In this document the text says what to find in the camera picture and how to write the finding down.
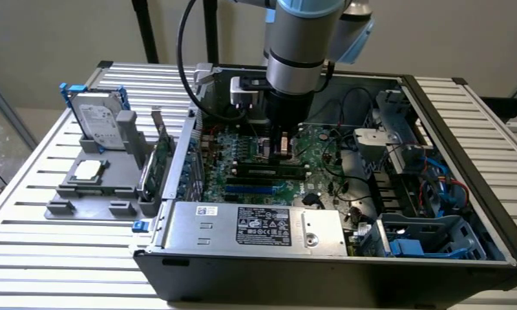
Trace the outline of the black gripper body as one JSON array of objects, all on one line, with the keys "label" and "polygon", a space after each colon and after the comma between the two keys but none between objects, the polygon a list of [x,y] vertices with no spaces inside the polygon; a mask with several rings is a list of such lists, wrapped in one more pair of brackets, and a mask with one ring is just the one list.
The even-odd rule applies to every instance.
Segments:
[{"label": "black gripper body", "polygon": [[313,92],[291,95],[279,90],[265,93],[265,115],[275,128],[291,129],[308,117]]}]

